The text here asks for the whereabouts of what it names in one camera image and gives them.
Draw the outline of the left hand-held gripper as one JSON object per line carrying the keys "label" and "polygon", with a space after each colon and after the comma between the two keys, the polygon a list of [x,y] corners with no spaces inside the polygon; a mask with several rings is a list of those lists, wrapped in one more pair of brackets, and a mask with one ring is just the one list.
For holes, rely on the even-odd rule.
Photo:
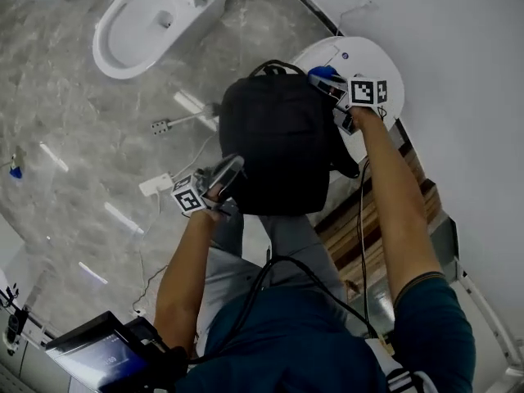
{"label": "left hand-held gripper", "polygon": [[228,188],[242,172],[244,158],[230,155],[211,168],[198,169],[174,183],[171,196],[185,215],[217,210],[228,198]]}

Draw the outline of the white open toilet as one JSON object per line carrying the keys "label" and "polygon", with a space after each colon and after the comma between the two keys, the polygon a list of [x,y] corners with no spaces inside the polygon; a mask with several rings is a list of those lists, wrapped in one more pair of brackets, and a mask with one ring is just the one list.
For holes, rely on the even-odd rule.
{"label": "white open toilet", "polygon": [[113,79],[133,79],[168,50],[181,53],[198,43],[226,1],[114,0],[95,29],[94,61]]}

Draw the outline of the white-handled toilet brush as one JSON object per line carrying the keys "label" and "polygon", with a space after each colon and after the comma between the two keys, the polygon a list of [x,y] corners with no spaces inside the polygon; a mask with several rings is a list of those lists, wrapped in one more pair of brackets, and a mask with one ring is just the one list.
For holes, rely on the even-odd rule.
{"label": "white-handled toilet brush", "polygon": [[212,131],[217,129],[217,121],[219,118],[219,104],[211,103],[205,105],[200,112],[190,114],[183,118],[176,120],[158,120],[151,124],[151,131],[154,135],[161,135],[169,132],[175,125],[187,123],[192,120],[199,120]]}

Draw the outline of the person's left forearm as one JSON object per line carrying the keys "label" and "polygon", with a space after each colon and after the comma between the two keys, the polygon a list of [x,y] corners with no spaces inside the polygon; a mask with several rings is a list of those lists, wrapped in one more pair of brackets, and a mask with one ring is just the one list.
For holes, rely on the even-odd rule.
{"label": "person's left forearm", "polygon": [[154,327],[170,349],[180,346],[188,355],[193,352],[206,264],[219,220],[214,211],[192,213],[157,292]]}

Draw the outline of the person's grey trousers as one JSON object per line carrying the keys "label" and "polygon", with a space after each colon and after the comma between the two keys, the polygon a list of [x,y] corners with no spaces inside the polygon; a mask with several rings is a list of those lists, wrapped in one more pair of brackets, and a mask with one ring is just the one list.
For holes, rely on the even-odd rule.
{"label": "person's grey trousers", "polygon": [[[273,256],[290,256],[306,264],[338,299],[347,299],[345,285],[308,218],[301,216],[261,216],[269,236]],[[206,265],[206,280],[196,324],[196,352],[205,353],[210,326],[216,314],[231,300],[251,289],[261,267],[242,258],[244,218],[233,213],[219,221],[212,237]]]}

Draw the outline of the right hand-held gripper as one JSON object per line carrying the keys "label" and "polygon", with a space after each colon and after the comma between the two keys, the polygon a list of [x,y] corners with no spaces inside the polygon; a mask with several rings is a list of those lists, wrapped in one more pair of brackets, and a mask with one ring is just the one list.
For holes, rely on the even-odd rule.
{"label": "right hand-held gripper", "polygon": [[335,124],[346,134],[357,131],[350,108],[353,106],[369,107],[381,120],[387,116],[387,81],[369,78],[351,78],[347,81],[338,75],[323,77],[309,75],[309,82],[335,106],[333,109]]}

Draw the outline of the blue cleaning cloth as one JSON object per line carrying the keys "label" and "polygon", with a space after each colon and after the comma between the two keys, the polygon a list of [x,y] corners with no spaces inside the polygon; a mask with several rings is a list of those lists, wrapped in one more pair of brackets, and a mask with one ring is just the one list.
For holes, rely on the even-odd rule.
{"label": "blue cleaning cloth", "polygon": [[308,72],[308,76],[318,76],[322,79],[335,81],[339,76],[337,70],[330,65],[320,65],[312,68]]}

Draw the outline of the person's right forearm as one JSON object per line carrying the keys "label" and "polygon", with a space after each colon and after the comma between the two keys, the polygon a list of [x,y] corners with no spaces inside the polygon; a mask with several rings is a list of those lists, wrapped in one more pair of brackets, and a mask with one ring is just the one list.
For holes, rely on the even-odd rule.
{"label": "person's right forearm", "polygon": [[354,106],[350,113],[368,153],[391,298],[396,300],[414,279],[440,273],[441,268],[418,182],[386,126],[370,108]]}

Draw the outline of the dark grey metal panel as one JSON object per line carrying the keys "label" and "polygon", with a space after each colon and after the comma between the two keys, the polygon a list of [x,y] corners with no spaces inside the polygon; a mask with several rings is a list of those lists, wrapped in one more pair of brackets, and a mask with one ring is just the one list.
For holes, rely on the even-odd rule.
{"label": "dark grey metal panel", "polygon": [[[454,221],[442,219],[438,224],[432,224],[430,230],[430,239],[445,279],[453,282],[458,277],[458,243]],[[381,251],[369,253],[366,257],[366,283],[369,321],[380,335],[385,336],[394,327],[395,315]]]}

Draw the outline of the white smart toilet rounded lid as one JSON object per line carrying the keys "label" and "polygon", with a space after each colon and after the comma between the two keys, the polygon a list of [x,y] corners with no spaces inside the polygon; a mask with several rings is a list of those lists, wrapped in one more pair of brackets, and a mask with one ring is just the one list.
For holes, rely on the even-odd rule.
{"label": "white smart toilet rounded lid", "polygon": [[[391,129],[399,119],[404,107],[404,83],[392,59],[371,40],[361,37],[326,38],[308,46],[291,63],[306,73],[316,66],[330,65],[347,81],[351,78],[386,80],[387,116],[383,123]],[[357,129],[348,135],[340,128],[339,133],[352,158],[361,161],[367,155],[362,133]]]}

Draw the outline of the black backpack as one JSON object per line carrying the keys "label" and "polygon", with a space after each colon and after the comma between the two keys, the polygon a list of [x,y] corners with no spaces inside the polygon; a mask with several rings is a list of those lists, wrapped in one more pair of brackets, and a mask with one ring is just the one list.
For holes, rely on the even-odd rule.
{"label": "black backpack", "polygon": [[330,173],[359,177],[334,120],[336,102],[299,67],[266,61],[225,92],[219,104],[223,156],[244,160],[229,189],[244,215],[319,212]]}

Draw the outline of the black chest-mounted monitor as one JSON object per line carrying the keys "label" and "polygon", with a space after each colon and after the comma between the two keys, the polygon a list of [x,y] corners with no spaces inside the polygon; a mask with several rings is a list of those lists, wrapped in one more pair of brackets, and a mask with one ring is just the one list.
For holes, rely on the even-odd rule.
{"label": "black chest-mounted monitor", "polygon": [[110,311],[48,342],[45,352],[95,393],[172,393],[189,365],[185,349],[170,349],[145,318],[123,324]]}

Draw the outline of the white power strip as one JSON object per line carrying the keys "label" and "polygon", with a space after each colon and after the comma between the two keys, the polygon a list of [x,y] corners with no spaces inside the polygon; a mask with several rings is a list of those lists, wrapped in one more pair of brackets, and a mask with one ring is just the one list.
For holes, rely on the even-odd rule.
{"label": "white power strip", "polygon": [[171,175],[164,173],[140,183],[138,187],[145,197],[151,197],[159,192],[171,189],[173,184]]}

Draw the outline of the wooden slatted platform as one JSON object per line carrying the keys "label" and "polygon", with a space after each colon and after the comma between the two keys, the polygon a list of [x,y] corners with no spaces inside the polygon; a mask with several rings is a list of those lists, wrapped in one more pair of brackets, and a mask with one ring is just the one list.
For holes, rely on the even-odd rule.
{"label": "wooden slatted platform", "polygon": [[382,234],[374,203],[370,173],[364,184],[323,219],[315,230],[338,269],[351,299],[364,288],[361,255],[381,251]]}

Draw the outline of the person's teal shirt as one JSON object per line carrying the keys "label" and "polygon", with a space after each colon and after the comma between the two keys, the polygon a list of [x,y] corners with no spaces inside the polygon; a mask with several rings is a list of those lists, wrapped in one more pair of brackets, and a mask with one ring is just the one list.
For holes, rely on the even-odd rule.
{"label": "person's teal shirt", "polygon": [[[403,368],[438,393],[472,393],[476,348],[453,289],[440,273],[410,282],[395,303],[392,337]],[[322,293],[263,290],[240,333],[215,359],[176,382],[176,393],[386,393],[386,375]]]}

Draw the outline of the white metal rail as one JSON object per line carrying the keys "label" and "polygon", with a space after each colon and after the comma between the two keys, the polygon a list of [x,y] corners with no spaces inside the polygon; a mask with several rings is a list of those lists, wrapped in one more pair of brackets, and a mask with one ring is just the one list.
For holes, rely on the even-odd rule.
{"label": "white metal rail", "polygon": [[524,346],[495,313],[458,259],[450,286],[472,326],[476,345],[473,393],[524,393]]}

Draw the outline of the small blue floor rag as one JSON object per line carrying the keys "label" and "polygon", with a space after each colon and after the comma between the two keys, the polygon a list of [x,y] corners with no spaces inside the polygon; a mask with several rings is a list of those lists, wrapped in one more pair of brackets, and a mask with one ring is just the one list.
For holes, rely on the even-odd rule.
{"label": "small blue floor rag", "polygon": [[14,153],[11,156],[9,174],[13,178],[22,179],[25,167],[26,152],[20,146],[16,146]]}

